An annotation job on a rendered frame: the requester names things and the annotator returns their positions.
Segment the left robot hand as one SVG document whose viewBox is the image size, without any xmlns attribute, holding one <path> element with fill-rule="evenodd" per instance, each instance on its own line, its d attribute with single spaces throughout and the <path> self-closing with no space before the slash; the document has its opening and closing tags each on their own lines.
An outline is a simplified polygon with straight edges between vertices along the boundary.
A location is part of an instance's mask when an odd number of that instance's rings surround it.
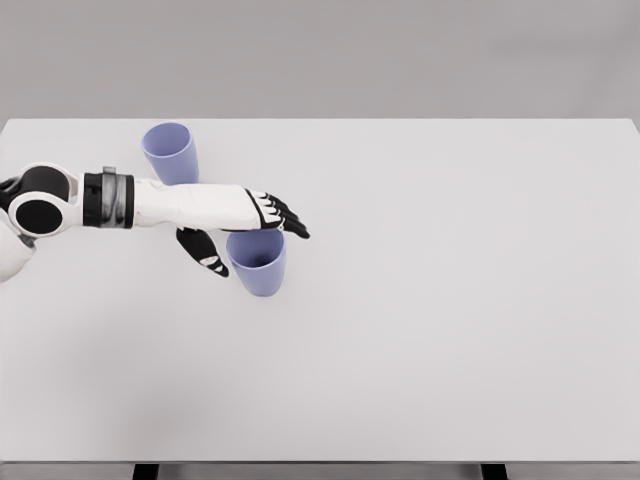
<svg viewBox="0 0 640 480">
<path fill-rule="evenodd" d="M 247 232 L 282 230 L 308 239 L 310 233 L 299 216 L 277 196 L 239 185 L 205 185 L 192 191 L 187 207 L 189 221 L 176 228 L 176 239 L 199 265 L 220 277 L 229 276 L 210 230 Z"/>
</svg>

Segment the lavender plastic cup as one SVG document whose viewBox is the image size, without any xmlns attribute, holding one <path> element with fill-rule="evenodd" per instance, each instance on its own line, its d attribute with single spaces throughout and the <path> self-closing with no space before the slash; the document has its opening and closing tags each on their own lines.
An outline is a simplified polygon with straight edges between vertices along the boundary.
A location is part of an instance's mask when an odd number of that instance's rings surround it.
<svg viewBox="0 0 640 480">
<path fill-rule="evenodd" d="M 286 243 L 280 230 L 230 233 L 226 249 L 236 274 L 251 294 L 268 297 L 280 289 L 286 268 Z"/>
<path fill-rule="evenodd" d="M 150 128 L 141 141 L 142 150 L 159 179 L 166 185 L 199 182 L 199 162 L 191 130 L 178 122 Z"/>
</svg>

